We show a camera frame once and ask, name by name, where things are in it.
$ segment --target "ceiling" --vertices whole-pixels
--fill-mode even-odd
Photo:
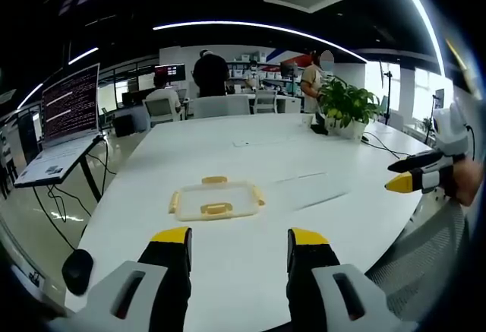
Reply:
[[[17,89],[12,100],[0,106],[0,115],[15,109],[37,84],[63,66],[56,77],[94,62],[108,67],[176,45],[248,44],[298,52],[327,48],[310,39],[255,27],[152,30],[161,24],[250,21],[300,30],[351,50],[372,47],[435,56],[410,0],[343,0],[313,14],[264,0],[88,0],[70,6],[64,14],[59,12],[66,0],[0,2],[5,18],[0,26],[0,93]],[[69,58],[95,46],[98,52],[66,65]],[[359,62],[332,51],[338,62]],[[445,48],[443,53],[453,62]]]

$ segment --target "window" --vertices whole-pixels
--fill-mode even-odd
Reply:
[[[388,71],[392,73],[390,108],[398,110],[400,105],[400,65],[382,62],[381,66],[383,73],[387,73]],[[369,62],[366,64],[364,88],[376,95],[380,103],[384,96],[388,96],[388,77],[383,76],[382,84],[379,62]]]
[[[113,84],[98,87],[98,113],[103,114],[103,108],[107,112],[116,110],[115,88]]]
[[[119,104],[123,101],[122,94],[128,92],[128,81],[120,81],[115,83],[116,102]]]
[[[433,72],[415,69],[415,97],[412,117],[419,121],[431,116],[432,100],[436,90],[443,89],[443,107],[449,108],[454,100],[453,82]]]

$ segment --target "person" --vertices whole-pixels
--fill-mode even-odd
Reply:
[[[12,158],[10,144],[7,142],[7,138],[0,134],[0,140],[2,141],[2,157],[5,161],[5,168],[8,171],[12,184],[14,184],[15,179],[18,177],[17,169],[15,168],[14,159]]]
[[[471,206],[481,187],[483,177],[484,166],[482,163],[477,163],[468,157],[454,163],[453,179],[456,183],[456,193],[449,194],[449,196],[457,199],[466,207]]]
[[[167,89],[168,75],[167,71],[156,71],[153,76],[153,86],[156,88],[152,93],[147,95],[148,100],[155,99],[169,99],[175,111],[179,113],[181,111],[181,102],[177,92],[172,89]]]
[[[203,49],[199,56],[192,74],[199,87],[199,97],[226,95],[229,69],[224,58],[207,49]]]
[[[301,79],[301,90],[304,92],[304,112],[315,113],[319,109],[318,101],[322,94],[322,70],[320,68],[320,52],[311,52],[312,64],[304,70]]]
[[[260,89],[260,76],[258,76],[257,62],[250,61],[250,69],[245,72],[245,84],[250,89]]]

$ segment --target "plastic container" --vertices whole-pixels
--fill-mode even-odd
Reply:
[[[249,182],[227,182],[219,176],[174,193],[169,212],[180,221],[221,220],[258,213],[264,205],[260,189]]]

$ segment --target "computer mouse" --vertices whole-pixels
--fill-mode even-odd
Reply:
[[[82,296],[90,283],[93,258],[86,250],[74,250],[62,265],[62,277],[70,292]]]

